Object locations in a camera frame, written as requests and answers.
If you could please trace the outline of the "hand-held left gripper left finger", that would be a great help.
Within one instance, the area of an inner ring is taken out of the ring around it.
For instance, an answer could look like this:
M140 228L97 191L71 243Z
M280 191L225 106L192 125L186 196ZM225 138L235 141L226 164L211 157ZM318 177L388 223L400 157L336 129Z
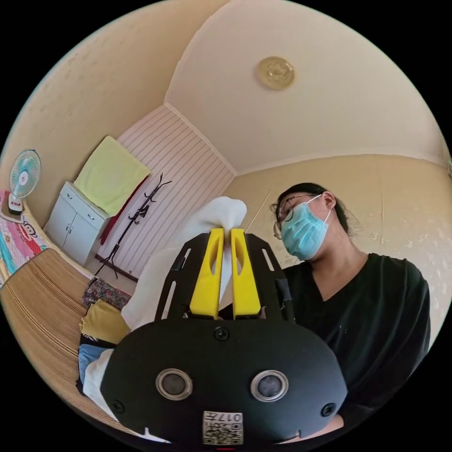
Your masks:
M194 316L218 318L224 241L223 228L211 229L189 305Z

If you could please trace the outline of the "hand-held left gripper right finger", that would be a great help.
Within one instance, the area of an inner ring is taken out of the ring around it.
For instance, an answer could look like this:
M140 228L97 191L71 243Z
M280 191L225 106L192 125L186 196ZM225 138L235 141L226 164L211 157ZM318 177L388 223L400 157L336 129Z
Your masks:
M257 317L261 311L261 303L244 231L239 228L232 229L230 242L234 319Z

